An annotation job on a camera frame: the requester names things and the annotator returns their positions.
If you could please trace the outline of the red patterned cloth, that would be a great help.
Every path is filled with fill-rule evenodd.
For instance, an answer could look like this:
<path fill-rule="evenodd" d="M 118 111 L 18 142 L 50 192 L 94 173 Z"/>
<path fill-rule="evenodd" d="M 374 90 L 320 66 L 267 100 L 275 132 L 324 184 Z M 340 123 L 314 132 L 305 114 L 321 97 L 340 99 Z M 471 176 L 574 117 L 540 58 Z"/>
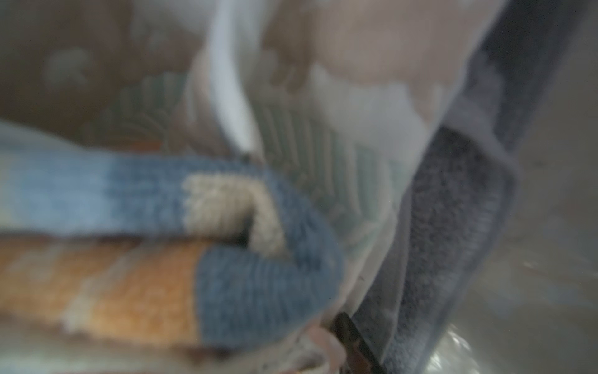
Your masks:
<path fill-rule="evenodd" d="M 344 253 L 272 171 L 1 124 L 1 371 L 327 373 Z"/>

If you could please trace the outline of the grey towel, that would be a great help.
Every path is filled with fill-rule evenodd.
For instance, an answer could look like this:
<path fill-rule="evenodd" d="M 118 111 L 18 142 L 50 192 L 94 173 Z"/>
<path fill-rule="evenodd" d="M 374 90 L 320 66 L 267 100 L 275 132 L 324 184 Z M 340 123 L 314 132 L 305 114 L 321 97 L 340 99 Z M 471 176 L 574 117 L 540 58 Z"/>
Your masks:
<path fill-rule="evenodd" d="M 476 50 L 403 198 L 396 236 L 350 318 L 386 373 L 422 373 L 501 235 L 513 153 L 587 1 L 510 1 Z"/>

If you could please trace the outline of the patterned white cloth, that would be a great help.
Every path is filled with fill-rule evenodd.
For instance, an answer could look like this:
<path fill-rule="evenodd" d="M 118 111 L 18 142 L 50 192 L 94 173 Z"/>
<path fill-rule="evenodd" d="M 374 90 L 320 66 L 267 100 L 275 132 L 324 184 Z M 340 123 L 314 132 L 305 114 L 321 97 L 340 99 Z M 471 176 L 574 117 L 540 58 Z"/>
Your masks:
<path fill-rule="evenodd" d="M 401 199 L 503 1 L 134 1 L 144 64 L 86 125 L 101 146 L 258 156 L 308 194 L 347 251 L 333 312 L 355 313 Z"/>

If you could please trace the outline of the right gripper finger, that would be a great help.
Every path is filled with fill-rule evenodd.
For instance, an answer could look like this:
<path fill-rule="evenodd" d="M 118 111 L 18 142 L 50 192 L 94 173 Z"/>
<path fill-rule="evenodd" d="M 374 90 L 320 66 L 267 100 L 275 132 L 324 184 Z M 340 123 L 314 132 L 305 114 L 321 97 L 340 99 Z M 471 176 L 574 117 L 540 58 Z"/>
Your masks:
<path fill-rule="evenodd" d="M 340 313 L 333 321 L 333 333 L 344 346 L 347 358 L 341 366 L 342 374 L 386 374 L 385 369 L 372 353 L 353 320 L 347 313 Z"/>

